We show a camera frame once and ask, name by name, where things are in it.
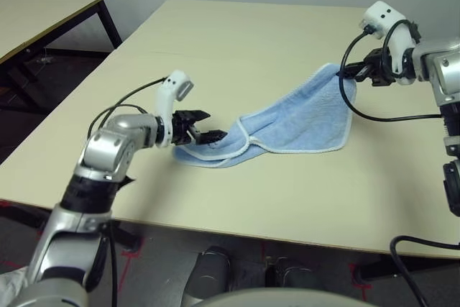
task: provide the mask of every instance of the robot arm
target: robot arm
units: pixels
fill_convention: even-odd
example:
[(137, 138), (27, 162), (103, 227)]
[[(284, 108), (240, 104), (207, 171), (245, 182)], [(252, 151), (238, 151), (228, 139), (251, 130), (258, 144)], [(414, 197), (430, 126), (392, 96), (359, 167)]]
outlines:
[(360, 24), (362, 28), (373, 27), (377, 39), (392, 30), (388, 50), (393, 74), (382, 68), (384, 53), (379, 48), (362, 62), (347, 65), (344, 75), (358, 82), (371, 78), (373, 86), (388, 86), (395, 81), (408, 85), (416, 78), (431, 83), (448, 133), (444, 138), (447, 155), (457, 158), (443, 167), (444, 188), (451, 211), (460, 216), (460, 38), (415, 43), (407, 26), (394, 27), (404, 19), (391, 6), (378, 1), (365, 12)]
[(196, 121), (204, 111), (176, 111), (193, 87), (182, 71), (174, 71), (158, 89), (157, 114), (125, 114), (113, 117), (87, 141), (63, 199), (56, 204), (27, 270), (28, 288), (12, 306), (88, 305), (87, 291), (98, 284), (105, 257), (103, 235), (111, 219), (117, 191), (132, 180), (128, 167), (137, 150), (154, 145), (215, 142), (226, 133), (201, 134)]

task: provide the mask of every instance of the cable connector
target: cable connector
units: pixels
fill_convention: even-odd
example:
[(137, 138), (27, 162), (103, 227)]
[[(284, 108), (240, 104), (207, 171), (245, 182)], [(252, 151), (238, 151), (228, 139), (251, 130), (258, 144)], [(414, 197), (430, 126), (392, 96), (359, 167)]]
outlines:
[(409, 32), (410, 36), (413, 38), (415, 43), (419, 43), (420, 39), (422, 38), (422, 35), (420, 35), (420, 32), (418, 31), (418, 24), (415, 22), (411, 22), (409, 26)]
[(362, 28), (362, 31), (368, 35), (372, 35), (377, 31), (377, 29), (374, 28), (372, 25), (368, 24), (364, 28)]

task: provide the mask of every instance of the table frame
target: table frame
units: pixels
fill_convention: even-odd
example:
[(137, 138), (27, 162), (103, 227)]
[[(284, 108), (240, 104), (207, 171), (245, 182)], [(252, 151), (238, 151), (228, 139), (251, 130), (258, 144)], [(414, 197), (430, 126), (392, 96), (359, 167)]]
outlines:
[(117, 48), (121, 45), (122, 41), (118, 31), (116, 30), (114, 21), (112, 20), (107, 6), (104, 3), (104, 0), (100, 0), (94, 5), (88, 7), (81, 13), (70, 18), (68, 21), (65, 21), (58, 27), (54, 28), (48, 32), (43, 37), (35, 40), (30, 43), (28, 46), (24, 47), (21, 51), (11, 56), (4, 62), (0, 63), (0, 78), (1, 86), (6, 86), (13, 90), (15, 94), (26, 104), (25, 107), (20, 106), (10, 106), (5, 104), (0, 104), (0, 109), (7, 111), (23, 111), (27, 113), (35, 114), (49, 114), (50, 109), (40, 106), (9, 74), (9, 71), (13, 68), (17, 68), (19, 72), (27, 78), (30, 83), (37, 81), (35, 75), (30, 72), (30, 70), (24, 64), (25, 61), (32, 59), (37, 53), (42, 50), (45, 46), (49, 45), (51, 42), (56, 40), (61, 35), (68, 32), (70, 29), (76, 27), (81, 22), (84, 22), (89, 17), (97, 14), (101, 23), (106, 30), (107, 36), (111, 41), (111, 44), (114, 48)]
[[(445, 267), (459, 267), (460, 260), (414, 257), (403, 255), (401, 260), (410, 273), (428, 272), (443, 269)], [(399, 277), (401, 272), (390, 255), (380, 255), (379, 260), (369, 264), (357, 265), (352, 270), (354, 282), (360, 285), (371, 283), (374, 280), (383, 278)]]
[[(34, 206), (20, 205), (0, 200), (0, 217), (15, 221), (25, 226), (43, 231), (50, 217), (51, 210)], [(128, 252), (136, 252), (142, 243), (142, 237), (120, 228), (121, 222), (112, 220), (114, 240)]]

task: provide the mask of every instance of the white sleeve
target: white sleeve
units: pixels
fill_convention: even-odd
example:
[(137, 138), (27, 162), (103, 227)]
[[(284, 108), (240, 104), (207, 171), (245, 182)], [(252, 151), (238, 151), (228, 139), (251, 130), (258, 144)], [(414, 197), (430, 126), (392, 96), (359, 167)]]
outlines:
[(0, 275), (0, 307), (7, 307), (25, 288), (27, 266)]

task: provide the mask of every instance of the red tape marking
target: red tape marking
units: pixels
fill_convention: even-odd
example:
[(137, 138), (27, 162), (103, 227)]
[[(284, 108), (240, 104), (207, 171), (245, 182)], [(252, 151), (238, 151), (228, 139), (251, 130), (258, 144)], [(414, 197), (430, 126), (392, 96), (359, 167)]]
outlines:
[(124, 280), (127, 276), (128, 268), (129, 268), (129, 265), (131, 264), (131, 259), (132, 257), (128, 257), (128, 260), (126, 261), (126, 264), (124, 265), (123, 272), (121, 273), (120, 281), (118, 283), (118, 293), (120, 293), (121, 290), (123, 289)]
[(139, 245), (139, 249), (137, 250), (137, 252), (123, 251), (121, 252), (121, 255), (123, 257), (128, 257), (128, 258), (139, 258), (139, 256), (141, 255), (143, 246), (144, 246), (144, 238), (142, 237), (141, 244)]
[(21, 267), (24, 267), (24, 265), (19, 265), (15, 262), (12, 262), (10, 260), (2, 260), (0, 262), (0, 265), (5, 265), (5, 266), (8, 266), (8, 267), (13, 267), (14, 269), (20, 269)]
[(362, 300), (367, 301), (366, 290), (372, 289), (372, 285), (370, 285), (370, 284), (359, 284), (357, 281), (355, 281), (355, 279), (354, 279), (354, 271), (356, 270), (357, 265), (356, 264), (348, 264), (348, 266), (350, 268), (350, 273), (351, 273), (351, 285), (353, 285), (355, 288), (361, 289)]
[(134, 253), (129, 252), (129, 251), (121, 252), (121, 255), (128, 259), (126, 260), (126, 264), (124, 265), (123, 271), (121, 272), (120, 281), (118, 283), (118, 293), (120, 293), (123, 290), (124, 282), (128, 274), (128, 269), (129, 269), (129, 266), (131, 265), (131, 259), (137, 259), (140, 257), (143, 246), (144, 246), (144, 238), (142, 237), (141, 244), (137, 252), (134, 252)]

